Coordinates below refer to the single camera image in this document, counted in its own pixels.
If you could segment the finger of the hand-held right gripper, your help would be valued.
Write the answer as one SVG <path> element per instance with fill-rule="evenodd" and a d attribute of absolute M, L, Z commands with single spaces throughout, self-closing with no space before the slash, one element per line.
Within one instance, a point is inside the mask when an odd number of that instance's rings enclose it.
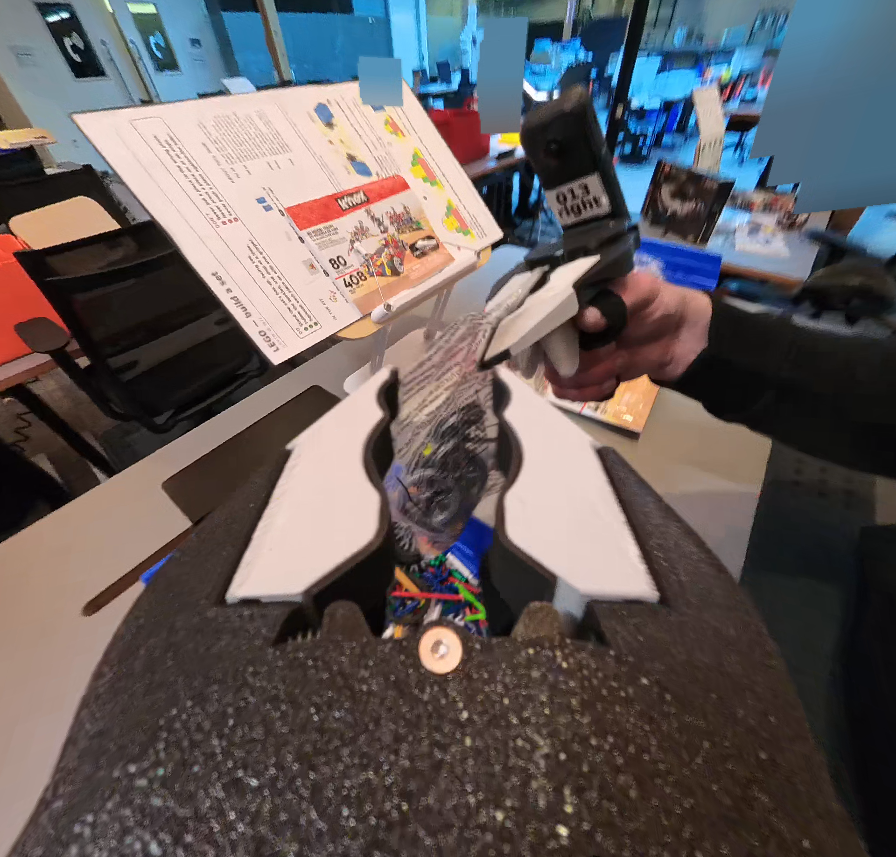
<path fill-rule="evenodd" d="M 549 280 L 549 268 L 513 268 L 496 282 L 483 309 L 487 323 L 503 323 L 518 314 L 535 291 Z"/>
<path fill-rule="evenodd" d="M 573 376 L 580 364 L 580 331 L 575 318 L 581 293 L 597 281 L 601 256 L 594 254 L 549 268 L 549 280 L 527 300 L 518 314 L 503 323 L 487 323 L 487 336 L 477 356 L 482 370 L 509 359 L 521 362 L 527 373 L 546 359 L 561 376 Z"/>

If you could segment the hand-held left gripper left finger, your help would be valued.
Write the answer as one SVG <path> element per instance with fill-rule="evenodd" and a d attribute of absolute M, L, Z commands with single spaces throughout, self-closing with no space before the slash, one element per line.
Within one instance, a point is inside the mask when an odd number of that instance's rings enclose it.
<path fill-rule="evenodd" d="M 287 445 L 228 605 L 293 605 L 319 622 L 345 601 L 369 626 L 386 626 L 397 549 L 385 480 L 397 406 L 397 371 L 384 368 Z"/>

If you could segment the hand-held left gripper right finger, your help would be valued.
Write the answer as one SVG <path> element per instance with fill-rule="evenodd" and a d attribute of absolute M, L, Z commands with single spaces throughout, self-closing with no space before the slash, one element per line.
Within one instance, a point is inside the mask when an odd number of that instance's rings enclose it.
<path fill-rule="evenodd" d="M 597 605 L 659 605 L 661 590 L 602 448 L 512 371 L 494 377 L 498 422 L 494 537 L 483 560 L 490 632 L 526 609 L 556 611 L 562 633 L 599 635 Z"/>

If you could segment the blue plastic bin with sticker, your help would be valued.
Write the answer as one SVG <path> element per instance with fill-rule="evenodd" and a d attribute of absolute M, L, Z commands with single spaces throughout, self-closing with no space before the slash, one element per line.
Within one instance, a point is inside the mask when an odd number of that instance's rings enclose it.
<path fill-rule="evenodd" d="M 445 534 L 423 532 L 400 520 L 361 529 L 295 516 L 263 519 L 230 577 L 220 578 L 220 596 L 235 603 L 297 602 L 326 590 L 337 598 L 356 590 L 384 594 L 395 566 L 405 570 L 444 553 L 477 578 L 493 539 L 493 528 L 476 517 Z"/>

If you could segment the colourful printed toy package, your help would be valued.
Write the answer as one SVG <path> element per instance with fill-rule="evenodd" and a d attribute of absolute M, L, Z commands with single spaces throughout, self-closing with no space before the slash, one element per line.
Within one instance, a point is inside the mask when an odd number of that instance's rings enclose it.
<path fill-rule="evenodd" d="M 640 436 L 654 408 L 659 387 L 648 377 L 621 383 L 611 398 L 585 402 L 573 410 L 580 417 Z"/>

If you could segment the clear bag with wheels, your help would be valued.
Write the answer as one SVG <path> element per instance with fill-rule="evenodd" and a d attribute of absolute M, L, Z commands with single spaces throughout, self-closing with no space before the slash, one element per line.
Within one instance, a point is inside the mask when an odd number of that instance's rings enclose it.
<path fill-rule="evenodd" d="M 496 371 L 480 364 L 503 314 L 459 317 L 398 372 L 385 490 L 403 569 L 446 552 L 504 484 L 499 444 L 509 397 Z"/>

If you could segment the person's right forearm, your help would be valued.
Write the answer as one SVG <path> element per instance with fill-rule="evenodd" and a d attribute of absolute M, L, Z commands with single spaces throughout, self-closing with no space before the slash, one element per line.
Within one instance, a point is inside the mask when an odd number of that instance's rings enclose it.
<path fill-rule="evenodd" d="M 648 375 L 711 415 L 850 470 L 895 477 L 894 336 L 711 298 L 700 350 Z"/>

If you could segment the person's right hand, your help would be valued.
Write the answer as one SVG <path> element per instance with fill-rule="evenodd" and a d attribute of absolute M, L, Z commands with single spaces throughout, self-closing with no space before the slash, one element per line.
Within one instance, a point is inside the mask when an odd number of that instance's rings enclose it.
<path fill-rule="evenodd" d="M 619 384 L 643 376 L 658 384 L 675 382 L 708 345 L 713 311 L 708 293 L 640 271 L 615 280 L 611 289 L 626 306 L 626 327 L 615 342 L 581 353 L 569 378 L 545 363 L 546 380 L 559 398 L 602 402 Z"/>

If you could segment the black table inset panel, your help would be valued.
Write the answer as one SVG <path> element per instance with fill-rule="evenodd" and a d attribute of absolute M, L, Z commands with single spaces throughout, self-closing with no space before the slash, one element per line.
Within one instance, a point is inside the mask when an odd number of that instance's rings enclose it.
<path fill-rule="evenodd" d="M 198 523 L 339 402 L 321 386 L 303 390 L 175 473 L 163 482 L 163 493 L 192 524 Z"/>

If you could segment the white book stand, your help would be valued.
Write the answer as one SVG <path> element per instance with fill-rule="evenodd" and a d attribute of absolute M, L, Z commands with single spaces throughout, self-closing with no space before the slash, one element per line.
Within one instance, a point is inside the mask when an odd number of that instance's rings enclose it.
<path fill-rule="evenodd" d="M 343 383 L 346 394 L 354 393 L 384 366 L 401 370 L 420 359 L 442 325 L 455 285 L 486 264 L 491 253 L 491 247 L 477 251 L 460 248 L 450 265 L 421 284 L 379 303 L 372 313 L 343 327 L 337 333 L 341 340 L 369 338 L 372 341 L 368 363 L 354 371 Z M 433 307 L 423 324 L 392 342 L 392 327 L 428 302 L 433 302 Z"/>

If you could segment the red plastic bin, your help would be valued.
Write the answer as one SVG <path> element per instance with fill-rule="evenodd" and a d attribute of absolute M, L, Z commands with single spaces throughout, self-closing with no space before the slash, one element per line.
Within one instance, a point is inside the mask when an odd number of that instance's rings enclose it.
<path fill-rule="evenodd" d="M 463 166 L 489 155 L 490 135 L 481 132 L 480 116 L 476 108 L 465 106 L 447 110 L 434 109 L 428 116 L 454 157 Z"/>

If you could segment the black metal pole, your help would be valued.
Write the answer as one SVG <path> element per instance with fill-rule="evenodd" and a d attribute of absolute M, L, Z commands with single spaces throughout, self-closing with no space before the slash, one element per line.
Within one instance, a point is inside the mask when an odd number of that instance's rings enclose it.
<path fill-rule="evenodd" d="M 633 0 L 606 129 L 606 142 L 612 157 L 616 154 L 616 148 L 623 128 L 625 109 L 630 97 L 636 60 L 644 37 L 644 27 L 650 1 Z"/>

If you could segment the dark printed box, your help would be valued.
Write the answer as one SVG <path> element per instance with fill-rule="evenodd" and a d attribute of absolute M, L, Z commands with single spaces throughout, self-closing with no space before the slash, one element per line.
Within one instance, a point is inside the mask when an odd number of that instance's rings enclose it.
<path fill-rule="evenodd" d="M 735 181 L 658 160 L 645 195 L 640 221 L 699 246 L 709 243 Z"/>

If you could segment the pile of loose colourful connectors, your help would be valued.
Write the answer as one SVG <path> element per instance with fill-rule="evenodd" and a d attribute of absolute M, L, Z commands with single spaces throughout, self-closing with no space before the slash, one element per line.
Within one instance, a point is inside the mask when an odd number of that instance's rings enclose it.
<path fill-rule="evenodd" d="M 491 628 L 479 579 L 452 553 L 395 568 L 386 591 L 383 639 L 405 639 L 435 622 L 454 625 L 474 637 Z"/>

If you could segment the black mesh office chair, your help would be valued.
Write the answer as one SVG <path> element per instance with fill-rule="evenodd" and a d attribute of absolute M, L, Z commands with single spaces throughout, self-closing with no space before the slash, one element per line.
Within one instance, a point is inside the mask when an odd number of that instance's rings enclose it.
<path fill-rule="evenodd" d="M 170 432 L 268 370 L 153 222 L 15 257 L 61 319 L 33 317 L 16 334 L 113 420 Z"/>

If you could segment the white printed instruction sheet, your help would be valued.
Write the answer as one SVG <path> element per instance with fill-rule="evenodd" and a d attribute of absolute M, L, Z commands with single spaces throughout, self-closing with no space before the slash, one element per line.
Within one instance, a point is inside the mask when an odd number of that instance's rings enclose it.
<path fill-rule="evenodd" d="M 71 119 L 271 363 L 364 316 L 330 291 L 286 207 L 399 175 L 454 258 L 503 236 L 406 84 L 397 105 L 350 80 Z"/>

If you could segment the orange plastic bin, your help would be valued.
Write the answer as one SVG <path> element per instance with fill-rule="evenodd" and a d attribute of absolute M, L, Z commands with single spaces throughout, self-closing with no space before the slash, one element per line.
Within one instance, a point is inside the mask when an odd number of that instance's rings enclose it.
<path fill-rule="evenodd" d="M 1 235 L 1 364 L 22 359 L 50 345 L 58 348 L 71 335 L 48 299 L 32 281 L 17 254 L 26 245 Z"/>

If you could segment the tan chair back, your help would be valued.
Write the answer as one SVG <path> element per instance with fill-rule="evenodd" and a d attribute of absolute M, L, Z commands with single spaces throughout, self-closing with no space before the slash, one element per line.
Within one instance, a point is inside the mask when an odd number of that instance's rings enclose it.
<path fill-rule="evenodd" d="M 29 249 L 70 244 L 123 228 L 105 208 L 84 195 L 13 216 L 10 232 Z"/>

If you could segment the black wall sign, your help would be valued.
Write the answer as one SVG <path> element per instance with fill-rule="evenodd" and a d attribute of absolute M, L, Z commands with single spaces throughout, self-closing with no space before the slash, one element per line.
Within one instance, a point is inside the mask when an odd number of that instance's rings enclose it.
<path fill-rule="evenodd" d="M 73 4 L 53 0 L 36 0 L 33 3 L 73 78 L 106 79 L 106 69 Z"/>
<path fill-rule="evenodd" d="M 126 7 L 152 68 L 163 74 L 179 74 L 181 67 L 158 6 L 151 1 L 138 0 L 128 1 Z"/>

